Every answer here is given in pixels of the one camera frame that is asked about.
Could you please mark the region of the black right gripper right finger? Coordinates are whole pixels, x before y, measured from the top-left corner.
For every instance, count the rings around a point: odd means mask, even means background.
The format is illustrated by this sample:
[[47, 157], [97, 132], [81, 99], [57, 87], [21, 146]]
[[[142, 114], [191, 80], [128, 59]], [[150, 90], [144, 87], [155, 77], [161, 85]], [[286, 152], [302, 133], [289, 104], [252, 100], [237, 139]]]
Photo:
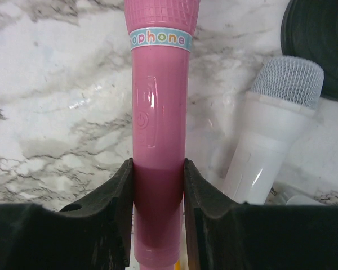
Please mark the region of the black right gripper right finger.
[[184, 163], [190, 269], [338, 269], [338, 206], [239, 204]]

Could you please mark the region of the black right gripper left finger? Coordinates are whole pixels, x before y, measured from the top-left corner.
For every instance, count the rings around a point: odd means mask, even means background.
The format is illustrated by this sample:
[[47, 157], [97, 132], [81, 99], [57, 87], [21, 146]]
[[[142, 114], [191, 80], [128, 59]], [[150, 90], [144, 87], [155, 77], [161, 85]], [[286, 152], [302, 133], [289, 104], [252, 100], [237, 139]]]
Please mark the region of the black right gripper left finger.
[[0, 204], [0, 269], [125, 269], [130, 263], [133, 162], [59, 211]]

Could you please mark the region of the white microphone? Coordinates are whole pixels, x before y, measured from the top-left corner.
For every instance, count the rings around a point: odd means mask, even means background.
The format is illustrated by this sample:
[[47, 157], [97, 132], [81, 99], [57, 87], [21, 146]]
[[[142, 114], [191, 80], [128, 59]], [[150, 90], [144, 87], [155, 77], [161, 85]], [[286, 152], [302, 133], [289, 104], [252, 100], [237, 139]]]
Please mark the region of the white microphone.
[[268, 60], [246, 92], [239, 141], [222, 192], [237, 203], [264, 204], [291, 146], [315, 114], [323, 69], [310, 60]]

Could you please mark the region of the pink microphone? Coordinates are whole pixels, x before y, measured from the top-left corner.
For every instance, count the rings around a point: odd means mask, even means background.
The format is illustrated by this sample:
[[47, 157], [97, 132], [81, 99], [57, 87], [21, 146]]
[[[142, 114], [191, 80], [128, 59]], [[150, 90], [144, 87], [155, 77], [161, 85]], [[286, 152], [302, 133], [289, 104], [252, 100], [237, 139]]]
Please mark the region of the pink microphone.
[[198, 1], [124, 3], [140, 269], [173, 269], [180, 256], [189, 59], [198, 13]]

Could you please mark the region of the black microphone stand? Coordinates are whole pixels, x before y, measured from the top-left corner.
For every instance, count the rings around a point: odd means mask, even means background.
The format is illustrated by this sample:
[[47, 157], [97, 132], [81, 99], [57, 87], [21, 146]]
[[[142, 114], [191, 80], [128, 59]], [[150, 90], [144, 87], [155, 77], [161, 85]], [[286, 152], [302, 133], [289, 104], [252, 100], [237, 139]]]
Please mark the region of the black microphone stand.
[[338, 101], [338, 1], [289, 1], [281, 25], [281, 50], [320, 65], [321, 96]]

